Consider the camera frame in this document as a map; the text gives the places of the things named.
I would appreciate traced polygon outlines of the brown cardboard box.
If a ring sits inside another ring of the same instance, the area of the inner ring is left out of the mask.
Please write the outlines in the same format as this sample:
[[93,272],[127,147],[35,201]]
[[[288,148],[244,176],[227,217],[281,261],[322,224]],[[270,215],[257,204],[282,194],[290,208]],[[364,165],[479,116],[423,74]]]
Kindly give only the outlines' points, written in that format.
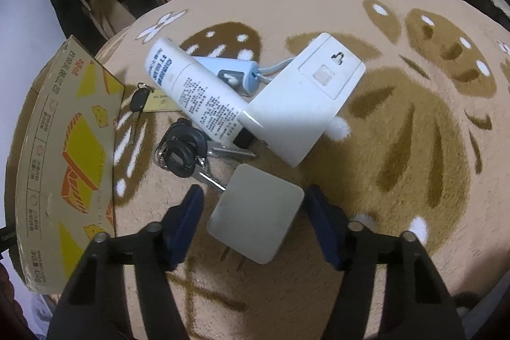
[[16,169],[28,289],[60,294],[91,239],[115,233],[113,155],[125,87],[69,37],[48,65]]

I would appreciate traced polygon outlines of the black key bunch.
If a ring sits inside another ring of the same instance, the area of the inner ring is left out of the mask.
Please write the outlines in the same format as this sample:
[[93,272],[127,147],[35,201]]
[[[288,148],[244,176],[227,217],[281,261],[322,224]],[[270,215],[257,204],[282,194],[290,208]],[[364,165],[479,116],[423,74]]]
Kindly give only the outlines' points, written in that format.
[[157,144],[153,162],[161,169],[179,178],[193,178],[224,192],[227,187],[212,175],[208,158],[235,159],[256,157],[249,149],[227,147],[212,141],[192,122],[178,118],[165,132]]

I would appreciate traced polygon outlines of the white square device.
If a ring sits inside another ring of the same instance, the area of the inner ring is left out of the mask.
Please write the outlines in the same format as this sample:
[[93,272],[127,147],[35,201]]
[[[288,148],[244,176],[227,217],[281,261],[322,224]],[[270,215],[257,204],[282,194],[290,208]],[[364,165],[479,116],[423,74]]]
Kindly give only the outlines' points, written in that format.
[[242,256],[275,258],[304,199],[304,190],[248,164],[238,166],[209,217],[207,230]]

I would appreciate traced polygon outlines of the white air conditioner remote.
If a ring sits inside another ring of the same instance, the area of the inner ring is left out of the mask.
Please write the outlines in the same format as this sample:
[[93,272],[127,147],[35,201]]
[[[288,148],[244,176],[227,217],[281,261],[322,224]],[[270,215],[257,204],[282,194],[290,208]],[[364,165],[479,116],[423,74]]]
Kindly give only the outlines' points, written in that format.
[[361,80],[365,64],[319,34],[238,116],[240,124],[290,167],[297,167]]

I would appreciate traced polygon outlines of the white cylindrical bottle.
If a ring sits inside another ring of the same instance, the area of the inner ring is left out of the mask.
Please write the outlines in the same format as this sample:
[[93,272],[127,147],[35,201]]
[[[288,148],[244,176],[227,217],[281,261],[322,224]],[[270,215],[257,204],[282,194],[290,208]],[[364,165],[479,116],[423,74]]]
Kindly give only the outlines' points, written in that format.
[[247,101],[171,40],[160,38],[152,45],[144,68],[212,141],[232,148],[252,144],[254,136],[238,119]]

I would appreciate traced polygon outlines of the light blue power bank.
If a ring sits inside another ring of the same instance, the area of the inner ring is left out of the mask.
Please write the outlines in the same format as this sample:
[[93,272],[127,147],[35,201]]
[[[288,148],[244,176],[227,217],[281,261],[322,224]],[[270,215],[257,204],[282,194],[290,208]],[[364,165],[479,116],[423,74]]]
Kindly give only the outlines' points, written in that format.
[[255,61],[218,57],[195,59],[241,96],[252,97],[260,87],[259,65]]

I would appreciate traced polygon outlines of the black car key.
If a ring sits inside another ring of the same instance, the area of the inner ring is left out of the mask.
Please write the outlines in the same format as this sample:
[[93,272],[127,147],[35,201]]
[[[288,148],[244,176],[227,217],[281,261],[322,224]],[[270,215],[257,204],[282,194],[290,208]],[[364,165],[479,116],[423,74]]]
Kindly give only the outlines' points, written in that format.
[[130,112],[131,112],[131,126],[130,126],[130,144],[135,143],[136,130],[138,121],[143,108],[148,100],[149,94],[152,93],[153,88],[145,83],[139,83],[136,90],[130,99]]

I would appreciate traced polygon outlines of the beige brown patterned rug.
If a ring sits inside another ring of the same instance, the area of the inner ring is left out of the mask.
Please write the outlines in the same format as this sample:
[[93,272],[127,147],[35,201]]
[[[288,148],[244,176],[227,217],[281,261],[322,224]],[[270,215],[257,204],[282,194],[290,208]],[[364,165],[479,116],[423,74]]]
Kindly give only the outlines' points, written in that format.
[[[129,101],[143,62],[170,38],[198,56],[273,66],[332,34],[367,66],[332,126],[296,168],[255,141],[254,167],[318,184],[381,233],[414,232],[452,294],[483,297],[509,270],[509,23],[461,0],[173,0],[110,39],[96,58],[125,84],[115,151],[119,235],[159,220],[191,184],[152,151],[179,116],[139,119]],[[259,265],[207,231],[206,202],[187,259],[167,273],[191,339],[320,339],[341,273],[323,258],[300,210],[274,260]]]

